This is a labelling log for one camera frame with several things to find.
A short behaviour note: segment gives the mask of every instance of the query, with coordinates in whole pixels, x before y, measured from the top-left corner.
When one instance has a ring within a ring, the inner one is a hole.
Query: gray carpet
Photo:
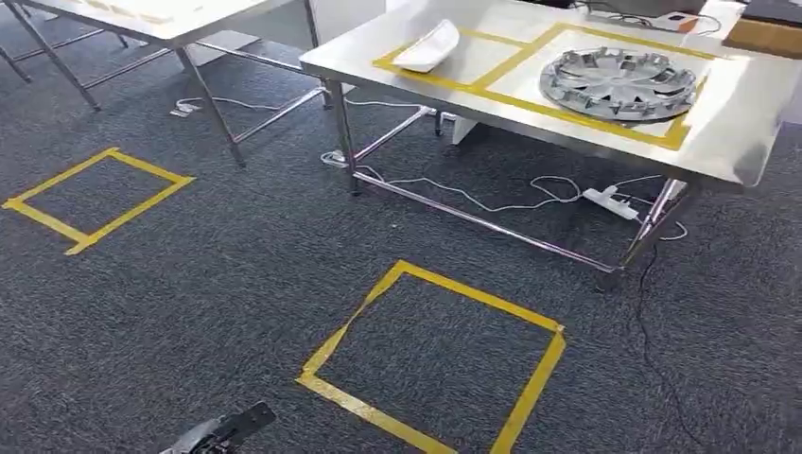
[[[43,25],[51,38],[77,28]],[[10,50],[30,48],[18,27],[0,29]],[[61,54],[89,77],[147,52],[102,35]],[[345,176],[320,163],[337,140],[331,113],[315,103],[247,143],[240,170],[203,114],[167,114],[196,94],[174,57],[95,90],[101,113],[46,59],[24,68],[34,84],[0,63],[0,199],[112,146],[198,179],[72,257],[63,255],[72,241],[0,211],[0,452],[157,452],[260,399],[279,417],[243,452],[414,451],[294,381],[399,259],[566,326],[567,349],[516,451],[704,452],[642,357],[634,314],[646,260],[621,291],[600,295],[597,275],[563,258],[388,193],[352,198]],[[263,104],[316,83],[228,58],[203,74],[217,94]],[[262,116],[225,113],[238,131]],[[409,113],[353,109],[356,141]],[[763,184],[706,194],[686,218],[689,237],[661,244],[647,279],[652,358],[711,452],[802,452],[801,149],[802,127],[787,126]],[[603,188],[648,174],[489,128],[454,148],[428,122],[368,164],[389,177],[458,184],[491,205],[542,200],[528,187],[538,175]],[[163,184],[109,162],[31,204],[91,231]],[[630,188],[641,197],[657,189]],[[636,230],[583,201],[490,218],[601,257]],[[483,452],[547,341],[539,328],[404,278],[355,321],[320,375],[462,452]]]

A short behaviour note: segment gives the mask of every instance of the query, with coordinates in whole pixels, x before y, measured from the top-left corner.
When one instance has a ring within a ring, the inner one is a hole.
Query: table leg
[[[632,265],[635,260],[643,255],[649,248],[651,248],[657,241],[660,240],[660,235],[693,204],[699,197],[701,189],[696,184],[688,184],[684,187],[682,192],[676,196],[674,203],[668,207],[671,197],[675,194],[675,189],[678,185],[683,185],[683,182],[678,180],[669,179],[663,185],[663,190],[657,200],[654,201],[652,209],[646,218],[643,219],[643,225],[633,239],[626,254],[619,261],[619,266],[616,271],[604,277],[600,283],[600,289],[609,289],[614,287],[621,274]]]
[[[225,119],[223,118],[222,113],[218,107],[218,104],[212,97],[212,93],[209,91],[208,85],[203,80],[203,76],[201,76],[201,72],[198,71],[198,67],[195,66],[195,63],[192,62],[192,59],[189,57],[189,54],[186,52],[186,48],[182,47],[176,49],[176,54],[178,54],[178,58],[181,59],[181,63],[183,64],[184,69],[187,73],[189,73],[189,77],[195,80],[195,83],[200,88],[200,96],[203,98],[203,101],[206,104],[206,109],[208,112],[211,113],[212,118],[215,120],[215,123],[218,124],[218,127],[225,135],[226,140],[228,141],[229,150],[231,151],[231,155],[234,156],[234,160],[240,167],[245,166],[245,160],[242,159],[242,153],[239,152],[239,145],[237,144],[234,135],[231,134],[231,130],[228,127]]]
[[[73,74],[70,68],[67,67],[67,65],[64,64],[63,61],[61,61],[61,58],[58,55],[56,55],[56,52],[53,50],[52,47],[50,47],[50,44],[48,44],[47,41],[44,40],[44,37],[42,36],[42,34],[39,33],[39,30],[37,30],[36,27],[34,27],[33,24],[30,23],[27,17],[25,17],[25,15],[22,12],[20,12],[17,6],[13,4],[10,0],[3,0],[3,3],[5,3],[7,7],[9,7],[9,9],[11,10],[11,14],[14,15],[17,21],[28,32],[30,37],[33,38],[36,44],[38,44],[39,47],[42,48],[44,53],[47,54],[48,57],[50,57],[50,60],[52,60],[53,64],[55,64],[56,67],[59,68],[59,71],[61,71],[61,73],[64,74],[67,80],[69,80],[70,83],[72,83],[73,86],[75,86],[76,89],[78,89],[80,95],[83,96],[84,99],[86,99],[86,102],[90,106],[92,106],[93,109],[99,111],[100,106],[97,105],[97,101],[95,101],[92,95],[90,95],[89,92],[83,87],[83,85],[81,85],[80,81],[78,80],[76,75]]]
[[[6,49],[4,49],[2,45],[0,45],[0,58],[7,61],[8,64],[11,66],[11,69],[13,69],[14,72],[17,73],[17,76],[22,78],[22,80],[24,80],[27,83],[31,82],[30,76],[27,75],[25,71],[23,71],[23,69],[17,64],[16,61],[14,61],[11,55],[9,55],[9,53],[6,52]]]
[[[357,157],[354,153],[354,145],[351,140],[351,127],[348,124],[348,107],[345,104],[345,96],[342,94],[342,84],[329,80],[327,83],[331,92],[332,103],[334,104],[334,115],[337,118],[337,131],[340,136],[340,148],[348,164],[348,175],[351,177],[351,193],[359,194],[359,180],[354,176],[357,173]]]
[[[443,111],[434,111],[434,135],[443,135]]]
[[[312,2],[310,0],[304,0],[304,9],[306,11],[306,24],[309,27],[309,38],[312,40],[312,48],[315,48],[321,45],[321,37],[318,34],[315,10],[312,8]],[[321,84],[325,86],[326,81],[321,79]],[[323,108],[326,110],[332,108],[331,95],[328,92],[323,92]]]

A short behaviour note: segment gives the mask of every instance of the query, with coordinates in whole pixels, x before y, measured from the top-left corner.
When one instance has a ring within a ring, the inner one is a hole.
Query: yellow tape square
[[[549,43],[554,41],[558,36],[569,30],[581,32],[584,34],[594,35],[601,38],[622,41],[629,44],[645,45],[655,50],[675,52],[678,54],[683,54],[702,60],[710,61],[718,58],[718,56],[713,54],[708,54],[706,52],[686,49],[684,47],[664,44],[657,41],[642,40],[627,35],[620,35],[618,33],[597,30],[595,28],[590,28],[587,26],[575,26],[573,24],[557,23],[530,43],[523,43],[515,40],[510,40],[508,38],[492,35],[489,33],[483,33],[476,30],[461,29],[461,33],[463,35],[515,45],[519,48],[518,52],[512,55],[509,59],[500,63],[495,68],[493,68],[480,78],[474,80],[473,82],[468,82],[468,83],[459,82],[442,76],[416,73],[393,65],[392,61],[395,59],[395,57],[397,57],[401,52],[406,50],[410,46],[410,44],[405,44],[400,48],[394,50],[393,52],[390,52],[389,54],[375,60],[374,66],[385,69],[387,71],[391,71],[407,79],[418,80],[439,87],[447,88],[450,90],[461,91],[469,93],[474,96],[484,97],[487,99],[494,100],[496,102],[515,106],[520,109],[525,109],[538,114],[548,115],[574,124],[592,128],[597,131],[608,132],[628,139],[637,140],[638,142],[650,145],[657,145],[662,148],[673,149],[673,150],[680,149],[690,131],[689,127],[685,125],[685,117],[686,117],[685,114],[679,115],[676,118],[674,118],[674,120],[671,122],[671,125],[668,127],[668,129],[664,134],[651,134],[644,131],[635,131],[631,128],[627,128],[617,123],[600,120],[597,118],[583,115],[581,113],[575,113],[569,110],[555,107],[553,105],[531,102],[525,99],[520,99],[516,96],[509,96],[491,90],[490,88],[491,85],[499,81],[505,75],[512,72],[524,61],[534,56],[539,50],[543,49]],[[701,94],[703,88],[704,88],[704,81],[702,81],[702,83],[699,84],[697,95]]]
[[[39,211],[36,208],[26,203],[26,200],[30,199],[31,197],[36,196],[37,194],[44,192],[45,190],[55,186],[56,184],[63,182],[64,180],[78,174],[82,170],[89,168],[90,166],[100,162],[105,158],[113,158],[129,166],[133,166],[140,170],[144,170],[147,173],[150,173],[159,178],[163,178],[165,180],[172,182],[172,185],[168,186],[167,188],[165,188],[155,196],[151,197],[150,199],[135,206],[127,213],[123,214],[121,217],[114,219],[113,221],[104,225],[93,234],[84,234],[83,232],[80,232],[74,227],[66,224],[65,222],[53,218],[47,213]],[[127,154],[123,154],[119,151],[119,148],[109,148],[99,153],[98,155],[95,155],[89,158],[88,160],[78,164],[77,166],[73,166],[65,170],[63,173],[56,175],[50,180],[47,180],[46,182],[39,184],[33,189],[29,189],[25,193],[17,197],[12,197],[11,199],[8,199],[5,203],[3,203],[2,207],[4,209],[11,209],[18,211],[19,213],[22,213],[23,215],[55,230],[56,232],[73,239],[78,244],[67,250],[67,252],[64,254],[75,255],[85,250],[86,248],[92,246],[93,244],[97,243],[102,237],[118,229],[121,225],[128,222],[129,220],[141,215],[156,203],[163,201],[164,199],[166,199],[167,197],[169,197],[182,187],[192,183],[194,180],[195,180],[194,177],[184,177],[182,175],[177,175],[175,173],[164,170],[163,168],[154,166],[153,164],[136,159]]]
[[[524,307],[514,305],[504,301],[489,293],[485,293],[475,288],[470,288],[457,281],[453,281],[439,274],[431,271],[418,268],[411,263],[403,260],[398,261],[387,274],[382,277],[373,289],[368,293],[365,301],[359,306],[357,312],[348,320],[348,322],[338,329],[330,338],[328,338],[320,349],[318,349],[312,357],[304,364],[301,376],[296,381],[306,386],[309,390],[321,395],[322,397],[331,400],[344,409],[352,412],[356,416],[368,421],[369,423],[383,428],[396,437],[406,441],[407,443],[425,451],[432,453],[453,453],[456,452],[453,448],[444,445],[443,443],[429,437],[423,432],[412,428],[390,415],[371,407],[369,404],[359,400],[358,398],[346,393],[334,385],[317,377],[317,372],[325,364],[325,362],[334,354],[335,349],[340,344],[340,341],[345,336],[351,323],[365,310],[372,302],[375,301],[381,294],[387,291],[396,281],[404,274],[415,276],[419,279],[428,281],[436,286],[446,288],[453,292],[459,293],[472,300],[479,301],[496,309],[515,315],[529,323],[548,329],[554,333],[554,336],[549,342],[549,347],[546,349],[540,362],[536,365],[529,382],[524,387],[523,392],[518,397],[517,402],[510,412],[504,427],[498,434],[496,441],[493,444],[491,452],[493,453],[506,453],[510,452],[521,432],[521,429],[526,424],[534,404],[540,397],[541,392],[546,386],[546,382],[551,376],[551,372],[557,365],[563,350],[566,347],[566,341],[563,337],[563,327],[552,319],[544,317],[540,314],[532,312]]]

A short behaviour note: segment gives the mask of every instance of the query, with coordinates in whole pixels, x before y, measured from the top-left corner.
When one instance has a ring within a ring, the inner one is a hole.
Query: table top
[[[392,57],[443,19],[460,46],[429,75]],[[542,69],[569,49],[656,52],[702,86],[686,115],[625,126],[560,109],[539,90]],[[651,167],[689,183],[741,190],[759,183],[802,62],[733,49],[703,36],[600,24],[573,10],[514,0],[414,0],[301,57],[318,76],[369,87],[557,144]]]
[[[182,13],[174,20],[159,24],[101,9],[82,1],[13,1],[148,43],[176,48],[228,29],[231,24],[243,18],[275,9],[292,0],[209,0],[201,9]]]

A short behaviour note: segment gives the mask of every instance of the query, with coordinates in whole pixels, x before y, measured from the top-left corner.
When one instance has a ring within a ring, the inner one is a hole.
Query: plug
[[[328,164],[334,167],[339,167],[339,168],[348,167],[348,164],[345,162],[345,154],[338,149],[325,153],[323,156],[321,156],[321,161],[323,161],[324,164]]]

